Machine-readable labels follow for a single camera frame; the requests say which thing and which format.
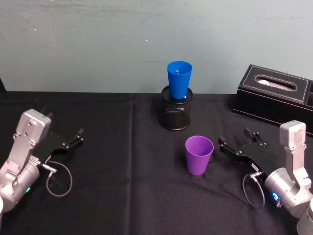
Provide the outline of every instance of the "black leather tissue box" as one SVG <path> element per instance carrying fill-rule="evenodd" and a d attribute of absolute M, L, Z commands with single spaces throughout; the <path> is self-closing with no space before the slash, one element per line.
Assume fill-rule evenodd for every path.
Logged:
<path fill-rule="evenodd" d="M 313 136 L 313 83 L 311 80 L 250 65 L 241 80 L 233 112 L 275 125 L 298 120 Z"/>

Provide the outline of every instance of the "black tablecloth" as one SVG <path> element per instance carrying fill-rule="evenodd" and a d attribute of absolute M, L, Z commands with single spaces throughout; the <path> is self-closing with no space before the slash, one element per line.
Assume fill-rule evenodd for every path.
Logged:
<path fill-rule="evenodd" d="M 191 124 L 182 131 L 162 128 L 160 94 L 6 93 L 0 96 L 0 160 L 11 149 L 22 112 L 52 112 L 51 130 L 71 138 L 83 127 L 84 143 L 59 156 L 73 175 L 64 198 L 45 189 L 43 172 L 17 207 L 3 215 L 3 235 L 293 235 L 297 220 L 267 201 L 253 209 L 241 182 L 247 173 L 219 152 L 219 136 L 239 147 L 243 129 L 262 134 L 276 160 L 285 162 L 279 128 L 232 113 L 235 95 L 196 94 Z M 204 135 L 215 146 L 207 174 L 188 174 L 184 144 Z M 313 139 L 307 137 L 305 166 L 313 176 Z M 251 191 L 260 201 L 256 190 Z"/>

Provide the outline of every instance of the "blue light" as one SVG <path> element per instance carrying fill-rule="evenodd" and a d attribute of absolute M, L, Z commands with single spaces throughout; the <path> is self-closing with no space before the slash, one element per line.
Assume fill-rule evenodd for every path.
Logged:
<path fill-rule="evenodd" d="M 276 199 L 276 200 L 279 200 L 279 196 L 276 192 L 273 192 L 272 193 L 272 196 Z"/>

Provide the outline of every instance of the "black mesh cup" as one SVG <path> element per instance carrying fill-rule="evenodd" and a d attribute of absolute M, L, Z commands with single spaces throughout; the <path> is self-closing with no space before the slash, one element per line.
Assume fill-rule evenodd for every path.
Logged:
<path fill-rule="evenodd" d="M 183 99 L 173 99 L 169 86 L 162 90 L 162 106 L 159 117 L 160 124 L 172 131 L 183 130 L 190 124 L 190 107 L 192 91 L 188 88 L 187 96 Z"/>

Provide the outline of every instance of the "cord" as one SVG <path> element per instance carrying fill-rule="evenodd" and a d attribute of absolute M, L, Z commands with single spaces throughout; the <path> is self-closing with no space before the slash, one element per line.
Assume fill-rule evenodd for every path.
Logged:
<path fill-rule="evenodd" d="M 73 184 L 72 174 L 70 173 L 69 169 L 68 169 L 65 165 L 63 165 L 62 163 L 55 162 L 55 161 L 49 161 L 49 163 L 58 164 L 58 165 L 64 167 L 65 170 L 68 172 L 69 179 L 70 179 L 70 183 L 69 183 L 69 188 L 68 188 L 67 192 L 65 192 L 65 193 L 63 193 L 63 194 L 55 194 L 55 193 L 53 193 L 53 192 L 49 189 L 49 186 L 48 186 L 49 180 L 50 180 L 50 178 L 51 178 L 51 176 L 52 176 L 52 172 L 51 172 L 51 173 L 49 174 L 48 178 L 47 178 L 47 181 L 45 182 L 45 187 L 47 188 L 48 192 L 49 192 L 51 195 L 55 196 L 55 197 L 64 197 L 64 196 L 68 195 L 69 192 L 70 192 L 70 190 L 72 189 L 72 184 Z"/>
<path fill-rule="evenodd" d="M 262 187 L 261 187 L 259 181 L 255 178 L 255 176 L 258 176 L 258 175 L 260 175 L 261 173 L 259 173 L 259 172 L 257 172 L 257 173 L 258 173 L 258 174 L 247 174 L 247 175 L 244 176 L 244 179 L 243 179 L 243 190 L 244 190 L 244 194 L 245 194 L 246 200 L 249 202 L 249 204 L 252 205 L 254 208 L 261 208 L 261 207 L 263 207 L 264 204 L 265 204 L 265 196 L 264 196 L 264 192 L 263 192 L 263 189 L 262 189 Z M 247 178 L 248 176 L 251 176 L 251 177 L 252 177 L 252 179 L 257 183 L 257 185 L 258 185 L 258 187 L 259 187 L 259 189 L 260 189 L 260 191 L 261 191 L 261 195 L 262 195 L 262 204 L 259 205 L 259 206 L 254 205 L 254 204 L 249 200 L 249 198 L 248 198 L 248 196 L 247 196 L 247 194 L 246 194 L 245 181 L 246 181 L 246 178 Z"/>

